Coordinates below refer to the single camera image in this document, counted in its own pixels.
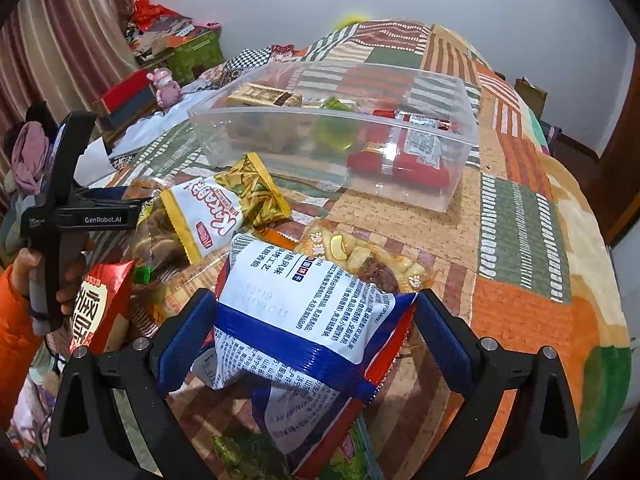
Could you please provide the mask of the person's left hand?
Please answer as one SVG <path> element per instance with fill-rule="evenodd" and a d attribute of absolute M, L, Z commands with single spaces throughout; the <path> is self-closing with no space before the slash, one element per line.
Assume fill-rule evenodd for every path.
<path fill-rule="evenodd" d="M 56 293 L 56 300 L 60 303 L 61 312 L 64 315 L 71 315 L 74 310 L 75 297 L 87 269 L 85 252 L 91 252 L 93 248 L 93 241 L 87 238 L 84 248 L 78 252 L 73 260 L 70 260 L 65 268 L 61 288 Z M 29 298 L 29 279 L 35 273 L 41 260 L 40 252 L 22 248 L 13 261 L 10 276 L 11 285 L 25 298 Z"/>

